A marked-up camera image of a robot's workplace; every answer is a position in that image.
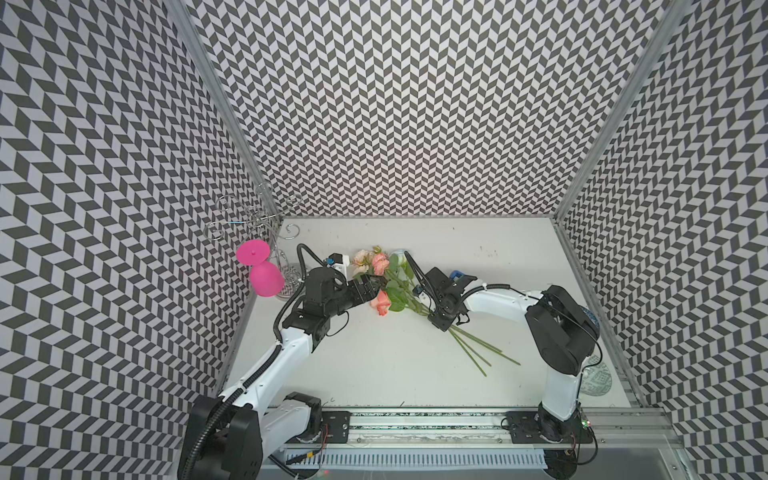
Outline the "artificial rose bouquet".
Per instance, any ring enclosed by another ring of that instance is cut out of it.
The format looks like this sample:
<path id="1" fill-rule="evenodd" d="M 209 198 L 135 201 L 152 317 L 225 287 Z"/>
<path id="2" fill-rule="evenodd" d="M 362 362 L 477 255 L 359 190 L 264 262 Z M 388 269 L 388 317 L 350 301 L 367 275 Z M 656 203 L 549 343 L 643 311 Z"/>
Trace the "artificial rose bouquet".
<path id="1" fill-rule="evenodd" d="M 435 302 L 419 282 L 404 250 L 387 252 L 380 246 L 359 250 L 351 257 L 347 273 L 353 279 L 361 279 L 364 274 L 370 274 L 387 280 L 386 286 L 369 302 L 379 316 L 411 310 L 427 318 L 429 314 L 438 312 Z M 492 364 L 481 354 L 479 348 L 498 355 L 513 365 L 521 366 L 520 362 L 506 355 L 498 347 L 470 334 L 460 326 L 450 326 L 448 333 L 484 377 L 487 376 L 485 368 L 491 367 Z"/>

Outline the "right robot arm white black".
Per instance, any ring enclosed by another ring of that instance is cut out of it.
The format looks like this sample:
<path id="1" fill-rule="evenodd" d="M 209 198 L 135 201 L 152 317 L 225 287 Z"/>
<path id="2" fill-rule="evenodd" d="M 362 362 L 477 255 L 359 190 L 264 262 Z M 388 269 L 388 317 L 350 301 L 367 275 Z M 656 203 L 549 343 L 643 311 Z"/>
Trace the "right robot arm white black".
<path id="1" fill-rule="evenodd" d="M 472 275 L 448 276 L 438 268 L 422 274 L 419 284 L 432 301 L 428 319 L 441 331 L 471 313 L 527 326 L 547 366 L 542 399 L 530 415 L 534 434 L 551 444 L 578 438 L 578 430 L 584 427 L 579 391 L 583 371 L 592 366 L 588 359 L 600 348 L 600 326 L 565 288 L 552 285 L 526 293 Z"/>

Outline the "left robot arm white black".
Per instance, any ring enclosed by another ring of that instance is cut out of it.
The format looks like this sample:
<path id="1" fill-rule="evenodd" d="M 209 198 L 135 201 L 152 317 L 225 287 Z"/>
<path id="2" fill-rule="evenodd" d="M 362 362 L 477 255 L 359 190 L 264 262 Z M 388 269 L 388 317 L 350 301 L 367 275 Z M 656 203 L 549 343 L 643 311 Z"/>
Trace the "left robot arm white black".
<path id="1" fill-rule="evenodd" d="M 299 283 L 273 322 L 275 341 L 235 384 L 214 397 L 199 396 L 190 410 L 176 476 L 179 479 L 255 479 L 266 458 L 292 439 L 322 433 L 322 402 L 304 394 L 270 405 L 289 376 L 328 335 L 334 317 L 384 293 L 382 274 L 347 276 L 342 256 L 318 258 L 296 248 Z"/>

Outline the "pink wine glass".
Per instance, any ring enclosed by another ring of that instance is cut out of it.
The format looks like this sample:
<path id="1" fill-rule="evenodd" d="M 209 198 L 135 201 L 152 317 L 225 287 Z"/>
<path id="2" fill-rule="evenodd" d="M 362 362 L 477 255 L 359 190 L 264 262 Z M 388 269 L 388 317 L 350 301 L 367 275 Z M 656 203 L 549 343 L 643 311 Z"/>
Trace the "pink wine glass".
<path id="1" fill-rule="evenodd" d="M 284 287 L 279 268 L 271 263 L 271 249 L 267 242 L 253 239 L 243 242 L 236 250 L 236 259 L 249 268 L 249 281 L 258 296 L 274 297 Z"/>

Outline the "blue patterned bowl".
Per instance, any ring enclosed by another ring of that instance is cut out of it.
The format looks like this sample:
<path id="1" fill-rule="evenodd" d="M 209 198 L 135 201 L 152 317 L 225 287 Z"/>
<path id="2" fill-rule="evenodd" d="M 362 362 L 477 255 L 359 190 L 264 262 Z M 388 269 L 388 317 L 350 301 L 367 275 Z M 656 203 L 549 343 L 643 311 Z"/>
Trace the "blue patterned bowl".
<path id="1" fill-rule="evenodd" d="M 597 332 L 600 332 L 600 322 L 599 322 L 597 316 L 589 308 L 587 308 L 586 306 L 582 306 L 581 309 L 584 312 L 584 314 L 589 318 L 589 320 L 592 322 L 592 324 L 594 325 L 594 329 Z"/>

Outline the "patterned round plate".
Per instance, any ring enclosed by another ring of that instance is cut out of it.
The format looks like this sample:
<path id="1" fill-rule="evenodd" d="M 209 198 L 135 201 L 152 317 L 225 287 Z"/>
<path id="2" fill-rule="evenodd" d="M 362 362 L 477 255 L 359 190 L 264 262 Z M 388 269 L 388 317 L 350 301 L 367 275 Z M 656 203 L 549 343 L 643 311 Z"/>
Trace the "patterned round plate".
<path id="1" fill-rule="evenodd" d="M 610 367 L 600 354 L 593 354 L 584 362 L 580 394 L 590 397 L 607 395 L 613 386 Z"/>

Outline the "aluminium mounting rail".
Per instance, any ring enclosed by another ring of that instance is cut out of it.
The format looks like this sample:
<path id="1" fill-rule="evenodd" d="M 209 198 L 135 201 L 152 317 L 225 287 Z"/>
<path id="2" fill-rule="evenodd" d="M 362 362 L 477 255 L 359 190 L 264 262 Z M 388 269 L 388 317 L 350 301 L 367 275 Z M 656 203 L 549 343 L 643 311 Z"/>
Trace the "aluminium mounting rail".
<path id="1" fill-rule="evenodd" d="M 649 450 L 670 462 L 683 445 L 659 409 L 587 407 L 543 436 L 534 408 L 344 408 L 325 443 L 291 443 L 275 458 L 290 469 L 440 471 L 544 469 L 564 450 L 587 465 L 612 449 Z"/>

